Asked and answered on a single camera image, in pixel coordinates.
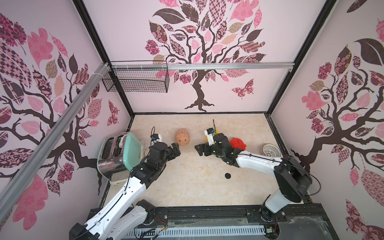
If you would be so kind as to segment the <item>pink piggy bank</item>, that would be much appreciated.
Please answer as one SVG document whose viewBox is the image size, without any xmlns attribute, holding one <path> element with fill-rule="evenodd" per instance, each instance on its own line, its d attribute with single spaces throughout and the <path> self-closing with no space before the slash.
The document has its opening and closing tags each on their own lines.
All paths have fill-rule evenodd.
<svg viewBox="0 0 384 240">
<path fill-rule="evenodd" d="M 186 146 L 190 143 L 190 134 L 186 129 L 179 129 L 175 133 L 175 141 L 180 146 Z"/>
</svg>

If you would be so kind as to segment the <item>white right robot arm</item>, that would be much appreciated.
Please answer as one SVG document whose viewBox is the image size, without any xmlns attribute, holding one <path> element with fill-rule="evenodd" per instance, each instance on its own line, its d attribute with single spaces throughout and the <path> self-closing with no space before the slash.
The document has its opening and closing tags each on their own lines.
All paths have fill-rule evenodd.
<svg viewBox="0 0 384 240">
<path fill-rule="evenodd" d="M 275 177 L 279 188 L 260 206 L 259 215 L 267 222 L 285 206 L 300 203 L 313 183 L 311 175 L 295 158 L 286 155 L 272 158 L 234 148 L 222 134 L 206 134 L 208 142 L 195 146 L 200 156 L 216 156 L 227 165 L 247 168 Z"/>
</svg>

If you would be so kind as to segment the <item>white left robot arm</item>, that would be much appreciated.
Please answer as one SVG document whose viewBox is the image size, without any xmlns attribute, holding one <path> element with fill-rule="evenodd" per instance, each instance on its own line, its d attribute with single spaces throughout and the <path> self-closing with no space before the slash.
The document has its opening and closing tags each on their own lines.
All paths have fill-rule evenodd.
<svg viewBox="0 0 384 240">
<path fill-rule="evenodd" d="M 168 146 L 157 142 L 150 146 L 149 155 L 131 170 L 129 179 L 119 192 L 85 224 L 75 224 L 69 232 L 69 239 L 120 240 L 146 220 L 151 222 L 155 207 L 147 201 L 140 201 L 130 212 L 125 212 L 159 178 L 167 162 L 180 155 L 178 143 Z"/>
</svg>

